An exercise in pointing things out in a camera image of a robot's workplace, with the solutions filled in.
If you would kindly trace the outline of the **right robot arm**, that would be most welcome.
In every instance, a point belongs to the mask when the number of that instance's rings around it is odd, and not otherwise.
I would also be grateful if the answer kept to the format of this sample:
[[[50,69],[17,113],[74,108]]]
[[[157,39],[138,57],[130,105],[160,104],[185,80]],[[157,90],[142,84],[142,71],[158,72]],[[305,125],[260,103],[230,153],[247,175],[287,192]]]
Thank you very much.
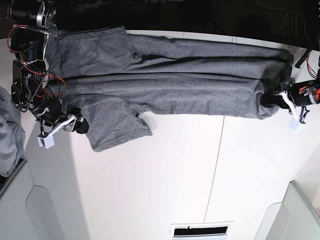
[[[55,15],[53,0],[11,0],[7,10],[7,17],[12,22],[7,47],[16,57],[13,61],[11,102],[22,113],[34,115],[40,125],[42,140],[60,129],[78,134],[86,134],[89,130],[79,108],[64,112],[59,95],[49,93],[44,87],[44,83],[52,80],[64,82],[51,72],[58,55],[59,41],[55,43],[49,66],[45,63],[49,37],[58,33]]]

